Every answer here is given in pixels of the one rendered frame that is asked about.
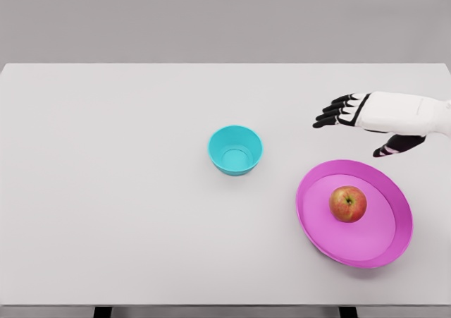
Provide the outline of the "pink plate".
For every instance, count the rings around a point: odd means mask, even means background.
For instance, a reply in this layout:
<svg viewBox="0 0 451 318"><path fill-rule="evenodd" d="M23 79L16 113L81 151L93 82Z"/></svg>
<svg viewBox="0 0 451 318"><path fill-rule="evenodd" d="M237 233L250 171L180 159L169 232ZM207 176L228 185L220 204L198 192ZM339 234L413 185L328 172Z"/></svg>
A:
<svg viewBox="0 0 451 318"><path fill-rule="evenodd" d="M367 199L365 214L354 223L338 221L329 209L331 193L345 185L359 188ZM311 243L351 267L394 262L412 239L414 221L403 192L383 172L358 161L332 160L310 169L298 186L295 206Z"/></svg>

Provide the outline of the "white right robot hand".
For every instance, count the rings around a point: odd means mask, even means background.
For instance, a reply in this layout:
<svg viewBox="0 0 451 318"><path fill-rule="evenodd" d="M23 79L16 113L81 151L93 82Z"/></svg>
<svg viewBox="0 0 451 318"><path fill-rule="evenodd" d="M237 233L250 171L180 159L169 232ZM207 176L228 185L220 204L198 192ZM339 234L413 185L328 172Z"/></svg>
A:
<svg viewBox="0 0 451 318"><path fill-rule="evenodd" d="M346 94L334 99L316 117L314 128L343 125L373 133L392 133L375 149L374 157L386 157L413 149L436 130L442 102L430 97L392 92Z"/></svg>

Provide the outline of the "blue bowl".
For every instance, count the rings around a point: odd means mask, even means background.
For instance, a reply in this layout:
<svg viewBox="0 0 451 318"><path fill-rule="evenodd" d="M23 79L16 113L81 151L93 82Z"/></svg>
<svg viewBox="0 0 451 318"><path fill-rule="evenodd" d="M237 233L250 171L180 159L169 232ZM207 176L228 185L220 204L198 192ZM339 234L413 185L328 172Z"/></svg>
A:
<svg viewBox="0 0 451 318"><path fill-rule="evenodd" d="M264 145L252 129L229 125L216 130L207 145L213 165L228 176L249 173L261 160Z"/></svg>

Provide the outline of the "red yellow apple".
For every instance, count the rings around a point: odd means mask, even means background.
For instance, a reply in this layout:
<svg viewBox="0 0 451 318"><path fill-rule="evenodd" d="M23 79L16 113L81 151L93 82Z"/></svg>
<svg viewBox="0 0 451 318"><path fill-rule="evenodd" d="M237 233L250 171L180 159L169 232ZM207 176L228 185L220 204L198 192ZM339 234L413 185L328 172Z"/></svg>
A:
<svg viewBox="0 0 451 318"><path fill-rule="evenodd" d="M330 194L329 209L331 214L341 222L354 223L366 213L366 195L357 187L344 185L334 189Z"/></svg>

